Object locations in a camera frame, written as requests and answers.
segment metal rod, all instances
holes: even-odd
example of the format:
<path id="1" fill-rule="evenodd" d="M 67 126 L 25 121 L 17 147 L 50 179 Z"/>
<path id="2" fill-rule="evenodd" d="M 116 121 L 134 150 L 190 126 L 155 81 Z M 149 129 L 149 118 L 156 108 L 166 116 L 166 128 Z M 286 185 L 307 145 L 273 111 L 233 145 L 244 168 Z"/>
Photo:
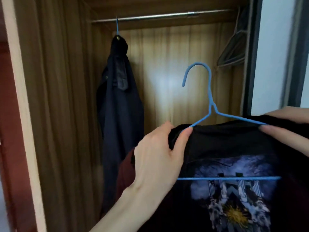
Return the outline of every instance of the metal rod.
<path id="1" fill-rule="evenodd" d="M 157 14 L 157 15 L 143 15 L 143 16 L 134 16 L 134 17 L 124 17 L 118 18 L 118 21 L 133 21 L 133 20 L 144 20 L 144 19 L 161 19 L 161 18 L 170 18 L 170 17 L 181 17 L 181 16 L 194 16 L 199 14 L 207 14 L 207 13 L 218 13 L 218 12 L 226 12 L 226 11 L 234 11 L 234 10 L 203 10 L 203 11 L 189 11 L 189 12 L 181 12 L 181 13 L 171 13 L 171 14 Z M 98 19 L 92 20 L 91 23 L 108 23 L 115 22 L 114 19 Z"/>

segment hanging jacket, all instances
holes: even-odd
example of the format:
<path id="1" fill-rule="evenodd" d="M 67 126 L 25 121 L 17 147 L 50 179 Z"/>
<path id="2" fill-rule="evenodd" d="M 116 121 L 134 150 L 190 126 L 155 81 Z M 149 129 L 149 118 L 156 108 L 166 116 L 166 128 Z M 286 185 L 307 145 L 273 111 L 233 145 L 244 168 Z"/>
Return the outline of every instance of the hanging jacket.
<path id="1" fill-rule="evenodd" d="M 248 118 L 309 138 L 309 124 L 270 116 Z M 171 149 L 188 126 L 171 130 Z M 180 177 L 222 177 L 222 181 L 177 181 L 139 231 L 304 231 L 309 219 L 309 158 L 260 132 L 258 126 L 239 120 L 195 126 Z M 119 170 L 117 198 L 134 181 L 134 164 L 131 152 Z M 224 181 L 242 176 L 282 178 Z"/>
<path id="2" fill-rule="evenodd" d="M 126 56 L 127 50 L 125 39 L 115 36 L 96 95 L 103 135 L 102 213 L 107 213 L 115 202 L 120 163 L 144 136 L 144 108 Z"/>

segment forearm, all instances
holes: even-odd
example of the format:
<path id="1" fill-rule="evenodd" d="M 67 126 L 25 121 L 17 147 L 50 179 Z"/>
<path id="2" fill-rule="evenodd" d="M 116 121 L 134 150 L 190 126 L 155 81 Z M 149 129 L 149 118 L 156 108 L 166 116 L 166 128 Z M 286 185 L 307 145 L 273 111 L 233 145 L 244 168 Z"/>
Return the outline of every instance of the forearm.
<path id="1" fill-rule="evenodd" d="M 136 232 L 157 207 L 147 204 L 145 197 L 141 190 L 128 187 L 91 232 Z"/>

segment closet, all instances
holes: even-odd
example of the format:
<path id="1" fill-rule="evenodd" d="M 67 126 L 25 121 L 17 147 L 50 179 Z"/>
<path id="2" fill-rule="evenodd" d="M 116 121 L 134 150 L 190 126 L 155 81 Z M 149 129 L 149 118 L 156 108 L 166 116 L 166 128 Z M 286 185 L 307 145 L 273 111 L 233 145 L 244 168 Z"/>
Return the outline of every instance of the closet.
<path id="1" fill-rule="evenodd" d="M 103 198 L 95 93 L 116 34 L 128 44 L 145 134 L 166 120 L 193 123 L 208 112 L 207 63 L 218 110 L 242 115 L 244 62 L 218 67 L 239 9 L 254 0 L 2 0 L 38 231 L 87 232 Z M 183 17 L 121 18 L 188 11 Z M 212 114 L 202 124 L 229 121 Z"/>

